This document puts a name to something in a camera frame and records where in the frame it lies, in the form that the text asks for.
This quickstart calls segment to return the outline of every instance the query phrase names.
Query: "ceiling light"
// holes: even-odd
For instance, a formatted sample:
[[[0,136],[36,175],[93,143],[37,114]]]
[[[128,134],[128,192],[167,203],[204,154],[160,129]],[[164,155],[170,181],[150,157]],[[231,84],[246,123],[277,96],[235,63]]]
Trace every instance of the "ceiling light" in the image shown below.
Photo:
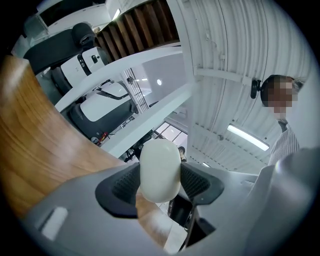
[[[245,140],[247,140],[248,142],[251,142],[252,144],[256,145],[257,147],[259,147],[260,149],[262,149],[263,151],[267,151],[269,149],[269,145],[264,143],[263,141],[253,137],[252,135],[246,133],[243,130],[240,130],[239,128],[233,126],[232,124],[230,124],[227,128],[228,131],[240,136],[241,138],[244,138]]]
[[[120,9],[117,9],[116,11],[115,11],[115,14],[114,14],[114,16],[113,16],[113,21],[119,16],[119,14],[121,13],[121,11],[120,11]]]

